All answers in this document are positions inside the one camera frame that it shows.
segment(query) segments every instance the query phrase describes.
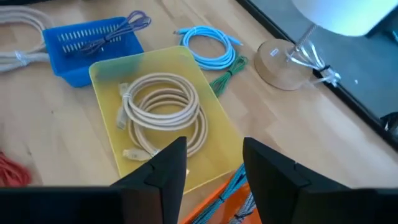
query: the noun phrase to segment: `floor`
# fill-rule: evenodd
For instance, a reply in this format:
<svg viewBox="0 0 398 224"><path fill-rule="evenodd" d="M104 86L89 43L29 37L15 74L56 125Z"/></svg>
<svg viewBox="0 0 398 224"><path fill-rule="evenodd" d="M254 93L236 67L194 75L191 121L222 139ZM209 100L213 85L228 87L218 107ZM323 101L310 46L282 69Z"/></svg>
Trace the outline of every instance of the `floor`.
<svg viewBox="0 0 398 224"><path fill-rule="evenodd" d="M290 38L310 26L291 0L251 0ZM345 37L318 28L310 37L322 57L342 76L341 84L377 117L398 111L398 44L387 36Z"/></svg>

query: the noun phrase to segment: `plastic tray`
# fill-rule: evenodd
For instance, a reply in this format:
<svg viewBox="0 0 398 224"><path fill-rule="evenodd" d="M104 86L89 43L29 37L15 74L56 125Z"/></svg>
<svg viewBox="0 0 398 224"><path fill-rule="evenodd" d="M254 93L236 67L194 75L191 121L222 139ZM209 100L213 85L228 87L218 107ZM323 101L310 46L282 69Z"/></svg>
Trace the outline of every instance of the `plastic tray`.
<svg viewBox="0 0 398 224"><path fill-rule="evenodd" d="M133 80L153 72L174 73L192 82L208 118L209 132L206 143L187 161L187 168L190 172L187 176L184 192L187 193L237 169L243 162L243 138L228 119L190 51L185 47L176 46L97 62L90 67L91 80L120 176L123 177L137 169L142 162L131 161L122 156L122 151L132 148L133 144L127 130L120 130L116 127L116 115L121 106L118 84L121 82L131 83ZM138 94L137 100L143 95L145 95L145 90ZM159 109L161 111L156 112L169 113L176 108ZM176 132L153 130L145 130L145 132L149 141L162 149L178 136L190 138L193 127Z"/></svg>
<svg viewBox="0 0 398 224"><path fill-rule="evenodd" d="M45 29L43 36L54 74L64 78L73 87L81 87L91 83L88 68L93 63L143 53L133 32L111 39L92 55L86 56L79 52L84 44L103 38L125 19L114 17Z"/></svg>

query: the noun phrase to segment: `lamp shade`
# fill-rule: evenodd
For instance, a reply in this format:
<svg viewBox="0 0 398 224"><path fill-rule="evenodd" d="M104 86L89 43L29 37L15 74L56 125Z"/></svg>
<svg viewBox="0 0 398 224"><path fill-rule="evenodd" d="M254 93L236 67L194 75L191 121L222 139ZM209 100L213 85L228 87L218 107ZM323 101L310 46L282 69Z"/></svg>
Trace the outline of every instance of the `lamp shade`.
<svg viewBox="0 0 398 224"><path fill-rule="evenodd" d="M397 5L398 0L293 0L316 25L347 36L367 34Z"/></svg>

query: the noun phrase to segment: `blue plastic basket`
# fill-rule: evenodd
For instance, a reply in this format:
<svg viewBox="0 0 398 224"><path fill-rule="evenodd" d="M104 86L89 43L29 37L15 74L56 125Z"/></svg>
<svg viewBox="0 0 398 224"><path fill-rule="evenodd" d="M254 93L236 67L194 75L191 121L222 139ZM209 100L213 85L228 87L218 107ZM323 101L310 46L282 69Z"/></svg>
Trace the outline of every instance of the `blue plastic basket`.
<svg viewBox="0 0 398 224"><path fill-rule="evenodd" d="M99 51L84 55L79 49L87 42L103 38L115 30L125 17L55 27L43 31L54 74L64 78L71 86L91 83L88 68L95 62L143 53L133 32L111 39Z"/></svg>

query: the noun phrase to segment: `desk surface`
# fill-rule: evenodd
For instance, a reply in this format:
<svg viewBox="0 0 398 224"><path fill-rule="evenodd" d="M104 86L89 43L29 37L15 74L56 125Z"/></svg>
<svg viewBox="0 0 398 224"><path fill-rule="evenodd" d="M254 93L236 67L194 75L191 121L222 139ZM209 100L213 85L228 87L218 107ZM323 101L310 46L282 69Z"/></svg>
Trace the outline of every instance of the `desk surface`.
<svg viewBox="0 0 398 224"><path fill-rule="evenodd" d="M200 24L237 37L244 43L239 51L249 59L272 38L234 0L57 0L33 7L57 24L143 10L153 19L137 32L145 51L176 45L174 30ZM25 25L2 25L0 32L0 51L28 49L40 38ZM206 56L223 52L217 41L200 37L192 47ZM220 74L205 72L209 80ZM329 178L349 187L398 186L398 154L323 85L277 90L262 81L251 60L220 101L242 135ZM33 171L37 185L108 185L118 179L92 87L69 87L48 64L0 75L0 123L4 150ZM213 189L204 186L186 195L182 215Z"/></svg>

